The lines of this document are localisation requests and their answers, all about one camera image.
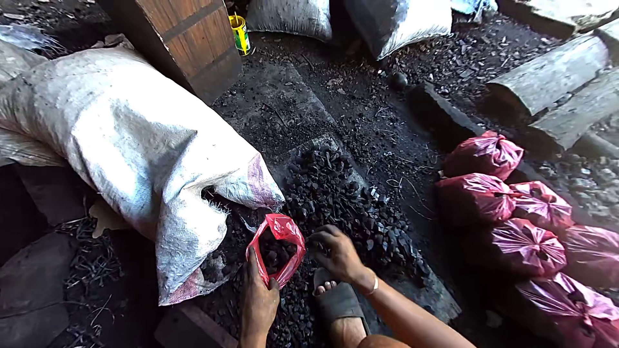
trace sandal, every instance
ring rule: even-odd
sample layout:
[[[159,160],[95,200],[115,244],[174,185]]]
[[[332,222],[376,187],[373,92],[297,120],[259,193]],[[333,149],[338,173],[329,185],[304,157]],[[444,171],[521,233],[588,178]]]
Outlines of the sandal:
[[[365,321],[365,316],[357,300],[357,295],[352,286],[346,282],[339,282],[334,288],[322,295],[316,295],[316,289],[325,282],[336,281],[326,268],[318,268],[314,272],[314,290],[312,295],[316,299],[320,314],[330,326],[335,320],[341,318],[361,318],[365,333],[370,335],[370,328]]]

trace paint can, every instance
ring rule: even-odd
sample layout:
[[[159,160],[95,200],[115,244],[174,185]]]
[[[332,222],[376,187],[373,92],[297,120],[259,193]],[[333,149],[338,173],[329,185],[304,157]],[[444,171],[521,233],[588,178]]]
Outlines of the paint can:
[[[234,41],[236,48],[242,56],[249,54],[249,36],[247,36],[247,24],[245,19],[240,15],[229,15],[230,25],[232,26],[232,32],[234,33]]]

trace white sack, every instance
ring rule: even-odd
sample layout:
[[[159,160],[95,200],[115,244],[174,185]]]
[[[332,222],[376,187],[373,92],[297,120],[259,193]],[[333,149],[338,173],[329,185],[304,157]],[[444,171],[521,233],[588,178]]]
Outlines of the white sack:
[[[198,267],[223,240],[226,214],[200,198],[202,188],[252,208],[284,199],[260,153],[124,48],[81,51],[9,81],[0,128],[50,146],[156,240],[160,305],[214,289]]]
[[[247,10],[249,32],[282,32],[331,41],[329,0],[252,0]]]
[[[451,32],[451,0],[345,0],[376,60],[409,43]]]
[[[0,40],[0,87],[47,58]],[[63,166],[64,160],[41,142],[0,128],[0,167],[7,164]]]

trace wooden plank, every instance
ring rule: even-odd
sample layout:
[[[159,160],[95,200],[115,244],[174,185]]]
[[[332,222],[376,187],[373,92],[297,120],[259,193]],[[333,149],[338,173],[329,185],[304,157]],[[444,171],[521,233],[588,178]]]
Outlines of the wooden plank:
[[[488,82],[498,98],[534,115],[565,93],[595,78],[608,63],[608,48],[595,35],[583,35]]]
[[[157,70],[205,103],[243,72],[223,1],[101,0],[100,5]]]
[[[576,32],[576,24],[557,18],[548,18],[531,11],[531,7],[516,0],[496,0],[499,11],[529,25],[538,33],[566,40]]]
[[[236,348],[236,339],[206,315],[185,301],[172,306],[155,330],[164,348]]]
[[[563,106],[529,125],[569,149],[589,127],[619,111],[619,69],[593,80]]]
[[[605,156],[611,159],[619,159],[619,147],[592,131],[582,135],[580,140],[574,144],[574,151],[585,157]]]
[[[597,28],[595,33],[608,46],[613,62],[619,63],[619,19]]]

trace red plastic bag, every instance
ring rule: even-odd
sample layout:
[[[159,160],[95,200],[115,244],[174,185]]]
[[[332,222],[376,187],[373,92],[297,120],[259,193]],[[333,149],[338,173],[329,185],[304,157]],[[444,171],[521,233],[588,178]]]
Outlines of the red plastic bag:
[[[258,238],[267,229],[267,225],[271,228],[271,232],[273,233],[273,237],[275,237],[275,239],[283,239],[297,246],[297,252],[290,258],[286,266],[275,274],[267,274],[264,261],[262,260],[262,255],[260,255],[260,244],[258,244]],[[253,246],[256,251],[256,256],[258,257],[258,270],[260,271],[260,276],[262,277],[264,284],[269,286],[269,279],[275,278],[275,280],[279,283],[280,289],[290,280],[292,274],[294,274],[301,264],[306,252],[305,238],[303,238],[299,228],[291,218],[282,214],[267,214],[264,217],[264,221],[260,227],[258,227],[258,230],[254,235],[254,239],[251,240],[247,246],[247,250],[245,251],[245,259],[247,260],[249,260],[250,246]]]
[[[493,131],[461,142],[445,160],[444,173],[448,177],[470,173],[493,175],[507,179],[516,169],[524,150]]]
[[[505,291],[499,309],[558,347],[611,348],[619,345],[619,308],[576,280],[557,273]]]
[[[559,234],[568,265],[564,273],[591,287],[619,287],[619,235],[603,228],[574,226]]]
[[[514,217],[531,221],[535,226],[555,233],[571,227],[572,206],[539,181],[510,185],[523,196],[514,198]]]
[[[454,226],[494,224],[511,217],[514,194],[499,178],[473,173],[436,183],[443,217]]]
[[[470,262],[527,279],[554,276],[567,263],[557,236],[524,219],[509,219],[469,240]]]

